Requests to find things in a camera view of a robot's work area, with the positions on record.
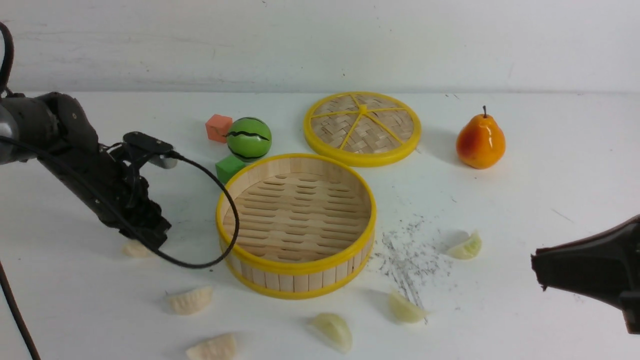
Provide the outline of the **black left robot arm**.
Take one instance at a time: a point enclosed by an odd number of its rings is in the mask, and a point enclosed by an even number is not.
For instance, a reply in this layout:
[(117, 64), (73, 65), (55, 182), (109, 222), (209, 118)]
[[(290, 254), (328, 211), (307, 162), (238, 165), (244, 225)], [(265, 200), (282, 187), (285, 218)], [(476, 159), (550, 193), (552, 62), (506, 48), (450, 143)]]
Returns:
[(57, 164), (38, 157), (107, 227), (119, 230), (129, 239), (135, 237), (108, 210), (110, 204), (153, 248), (166, 242), (171, 225), (163, 217), (160, 205), (149, 198), (149, 184), (139, 170), (147, 162), (163, 169), (176, 166), (176, 160), (166, 158), (173, 150), (167, 142), (133, 131), (126, 133), (123, 141), (113, 148), (100, 144), (80, 103), (58, 92), (34, 98), (5, 98), (1, 102), (1, 134), (46, 151), (78, 173), (105, 202)]

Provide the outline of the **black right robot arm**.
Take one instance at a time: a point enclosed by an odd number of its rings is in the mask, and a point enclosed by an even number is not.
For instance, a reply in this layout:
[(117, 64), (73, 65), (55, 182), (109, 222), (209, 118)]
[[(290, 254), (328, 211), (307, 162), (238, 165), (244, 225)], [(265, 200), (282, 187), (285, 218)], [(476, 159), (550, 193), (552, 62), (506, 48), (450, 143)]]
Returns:
[(627, 332), (640, 332), (640, 217), (599, 234), (538, 248), (531, 255), (537, 282), (599, 300), (622, 311)]

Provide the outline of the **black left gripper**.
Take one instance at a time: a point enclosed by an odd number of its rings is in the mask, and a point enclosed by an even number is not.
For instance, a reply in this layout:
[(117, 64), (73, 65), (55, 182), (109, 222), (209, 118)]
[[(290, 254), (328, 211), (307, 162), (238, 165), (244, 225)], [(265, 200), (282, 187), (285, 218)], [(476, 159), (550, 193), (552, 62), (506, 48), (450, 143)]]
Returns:
[(106, 207), (110, 204), (154, 249), (166, 242), (171, 225), (163, 217), (160, 205), (149, 198), (149, 183), (142, 177), (130, 182), (131, 170), (120, 158), (113, 158), (105, 146), (95, 145), (90, 151), (78, 146), (65, 146), (52, 151), (51, 155), (74, 170), (105, 198), (105, 201), (96, 198), (62, 167), (50, 160), (42, 160), (43, 166), (87, 205), (101, 223), (119, 230), (128, 239), (135, 239), (133, 232)]

